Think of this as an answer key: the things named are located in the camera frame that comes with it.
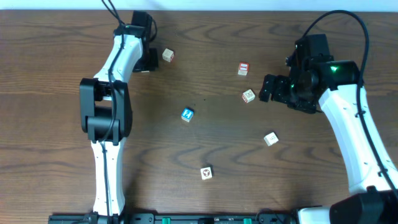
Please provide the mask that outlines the red letter I block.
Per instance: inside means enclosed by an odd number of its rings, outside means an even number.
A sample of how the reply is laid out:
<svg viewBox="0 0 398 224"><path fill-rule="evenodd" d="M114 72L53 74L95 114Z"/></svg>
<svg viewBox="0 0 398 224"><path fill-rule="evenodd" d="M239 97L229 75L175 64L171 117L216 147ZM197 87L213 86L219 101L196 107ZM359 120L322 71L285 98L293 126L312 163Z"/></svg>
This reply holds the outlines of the red letter I block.
<svg viewBox="0 0 398 224"><path fill-rule="evenodd" d="M241 62L238 68L238 75L246 76L249 71L249 64Z"/></svg>

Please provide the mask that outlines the blue number 2 block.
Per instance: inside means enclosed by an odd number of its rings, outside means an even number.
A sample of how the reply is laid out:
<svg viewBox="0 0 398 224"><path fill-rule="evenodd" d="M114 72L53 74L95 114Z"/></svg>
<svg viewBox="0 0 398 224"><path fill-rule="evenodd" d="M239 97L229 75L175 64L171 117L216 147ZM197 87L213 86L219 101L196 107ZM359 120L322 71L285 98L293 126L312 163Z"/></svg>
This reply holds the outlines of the blue number 2 block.
<svg viewBox="0 0 398 224"><path fill-rule="evenodd" d="M181 118L184 120L184 121L186 121L186 122L190 122L191 121L191 119L193 118L193 115L194 115L194 111L192 110L192 109L190 109L190 108L185 108L183 111L182 111L182 114L181 114Z"/></svg>

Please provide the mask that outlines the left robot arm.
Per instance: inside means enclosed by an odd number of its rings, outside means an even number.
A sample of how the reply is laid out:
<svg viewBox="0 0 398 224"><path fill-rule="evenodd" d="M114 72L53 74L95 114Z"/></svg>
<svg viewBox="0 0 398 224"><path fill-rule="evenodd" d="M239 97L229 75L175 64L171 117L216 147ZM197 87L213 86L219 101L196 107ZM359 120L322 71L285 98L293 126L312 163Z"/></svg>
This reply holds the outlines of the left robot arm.
<svg viewBox="0 0 398 224"><path fill-rule="evenodd" d="M113 48L93 78L80 82L81 128L87 134L95 157L96 198L93 211L83 223L123 223L123 150L132 128L128 82L134 72L149 72L159 66L155 20L144 11L134 11L131 23L119 22L113 32Z"/></svg>

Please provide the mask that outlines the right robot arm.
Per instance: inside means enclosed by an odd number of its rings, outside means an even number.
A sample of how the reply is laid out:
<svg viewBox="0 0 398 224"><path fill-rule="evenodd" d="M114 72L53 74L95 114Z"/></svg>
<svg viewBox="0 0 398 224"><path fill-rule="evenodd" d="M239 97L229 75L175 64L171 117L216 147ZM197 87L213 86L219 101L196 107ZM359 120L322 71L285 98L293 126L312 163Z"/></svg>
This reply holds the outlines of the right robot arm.
<svg viewBox="0 0 398 224"><path fill-rule="evenodd" d="M352 60L334 60L326 35L295 41L289 76L264 77L261 101L277 101L329 120L348 176L350 196L331 206L297 209L286 223L397 223L397 168L369 111Z"/></svg>

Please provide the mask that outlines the cream block top centre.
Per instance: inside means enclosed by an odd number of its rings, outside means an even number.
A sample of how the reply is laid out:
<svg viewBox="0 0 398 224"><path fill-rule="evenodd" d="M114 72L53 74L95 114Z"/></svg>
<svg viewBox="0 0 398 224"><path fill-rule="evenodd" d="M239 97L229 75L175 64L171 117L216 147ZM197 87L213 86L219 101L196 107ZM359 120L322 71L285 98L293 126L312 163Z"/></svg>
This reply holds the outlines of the cream block top centre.
<svg viewBox="0 0 398 224"><path fill-rule="evenodd" d="M162 58L167 61L167 62L171 62L175 57L175 53L173 50L170 49L165 49L162 53Z"/></svg>

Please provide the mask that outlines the cream block with red side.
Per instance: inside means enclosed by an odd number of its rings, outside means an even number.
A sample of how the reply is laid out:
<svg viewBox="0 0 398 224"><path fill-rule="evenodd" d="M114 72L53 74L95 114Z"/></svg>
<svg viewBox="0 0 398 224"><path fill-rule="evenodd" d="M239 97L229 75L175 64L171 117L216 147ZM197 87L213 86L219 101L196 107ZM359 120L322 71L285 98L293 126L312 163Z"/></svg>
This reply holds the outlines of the cream block with red side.
<svg viewBox="0 0 398 224"><path fill-rule="evenodd" d="M255 94L251 89L246 90L245 92L243 92L242 94L242 99L244 100L245 103L249 103L252 100L255 99Z"/></svg>

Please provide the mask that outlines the cream block right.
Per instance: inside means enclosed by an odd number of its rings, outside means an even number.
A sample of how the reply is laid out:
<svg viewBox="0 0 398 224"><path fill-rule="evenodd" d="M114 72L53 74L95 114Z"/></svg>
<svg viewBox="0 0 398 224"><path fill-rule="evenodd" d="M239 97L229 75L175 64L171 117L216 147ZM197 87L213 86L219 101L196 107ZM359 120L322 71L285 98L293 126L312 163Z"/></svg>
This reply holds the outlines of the cream block right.
<svg viewBox="0 0 398 224"><path fill-rule="evenodd" d="M264 136L264 141L268 146L271 146L279 141L279 138L277 137L275 132L271 132Z"/></svg>

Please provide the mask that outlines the cream block red symbol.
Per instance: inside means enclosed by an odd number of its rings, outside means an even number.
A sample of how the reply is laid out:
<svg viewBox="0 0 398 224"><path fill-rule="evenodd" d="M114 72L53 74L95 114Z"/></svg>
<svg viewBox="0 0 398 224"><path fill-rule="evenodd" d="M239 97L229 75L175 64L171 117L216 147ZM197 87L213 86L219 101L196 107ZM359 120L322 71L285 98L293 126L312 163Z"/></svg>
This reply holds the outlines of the cream block red symbol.
<svg viewBox="0 0 398 224"><path fill-rule="evenodd" d="M202 180L208 180L213 177L212 169L211 167L204 167L200 169L200 174L201 174L201 179Z"/></svg>

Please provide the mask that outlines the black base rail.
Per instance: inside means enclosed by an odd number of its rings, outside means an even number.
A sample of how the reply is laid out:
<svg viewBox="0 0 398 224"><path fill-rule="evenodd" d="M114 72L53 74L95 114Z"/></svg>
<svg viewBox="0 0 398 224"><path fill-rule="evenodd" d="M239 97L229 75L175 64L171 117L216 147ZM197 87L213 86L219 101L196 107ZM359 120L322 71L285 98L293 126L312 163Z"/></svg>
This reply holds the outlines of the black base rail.
<svg viewBox="0 0 398 224"><path fill-rule="evenodd" d="M261 213L259 215L155 215L135 213L132 215L102 216L96 213L86 215L51 215L48 224L291 224L298 221L294 216L283 213Z"/></svg>

